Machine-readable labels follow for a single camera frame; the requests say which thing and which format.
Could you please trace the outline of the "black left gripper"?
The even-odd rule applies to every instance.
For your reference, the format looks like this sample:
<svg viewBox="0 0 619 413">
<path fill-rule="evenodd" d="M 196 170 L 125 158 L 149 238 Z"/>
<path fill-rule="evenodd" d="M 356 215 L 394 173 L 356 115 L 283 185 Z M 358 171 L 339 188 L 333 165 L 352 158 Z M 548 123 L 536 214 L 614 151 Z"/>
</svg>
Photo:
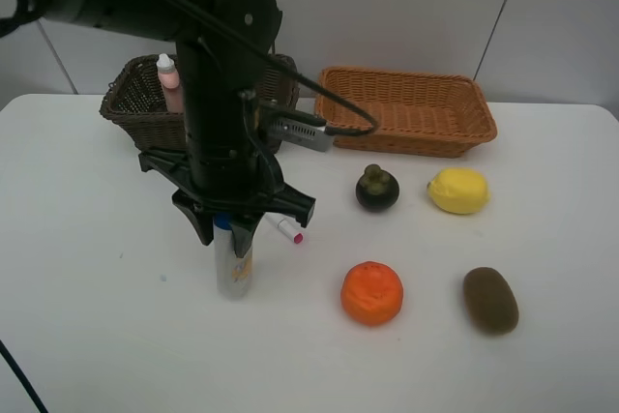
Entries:
<svg viewBox="0 0 619 413">
<path fill-rule="evenodd" d="M 282 183 L 271 187 L 259 175 L 240 171 L 223 173 L 201 166 L 192 171 L 192 158 L 183 151 L 152 149 L 139 154 L 142 171 L 155 170 L 171 182 L 177 191 L 173 204 L 185 215 L 203 246 L 214 240 L 213 215 L 228 214 L 237 257 L 244 257 L 264 213 L 292 217 L 305 227 L 314 213 L 315 199 Z"/>
</svg>

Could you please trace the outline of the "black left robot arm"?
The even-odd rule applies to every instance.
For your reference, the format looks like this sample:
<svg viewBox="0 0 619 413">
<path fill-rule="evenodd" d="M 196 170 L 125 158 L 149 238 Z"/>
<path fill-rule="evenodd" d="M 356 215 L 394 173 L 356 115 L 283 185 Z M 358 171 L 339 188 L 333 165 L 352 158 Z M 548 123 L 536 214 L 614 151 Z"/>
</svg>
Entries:
<svg viewBox="0 0 619 413">
<path fill-rule="evenodd" d="M 42 17 L 175 43 L 186 147 L 145 150 L 139 164 L 175 185 L 173 204 L 203 244 L 217 215 L 228 217 L 238 254 L 268 212 L 310 222 L 314 199 L 284 182 L 267 144 L 281 108 L 255 93 L 265 68 L 278 65 L 268 53 L 280 29 L 276 0 L 16 0 L 1 32 Z"/>
</svg>

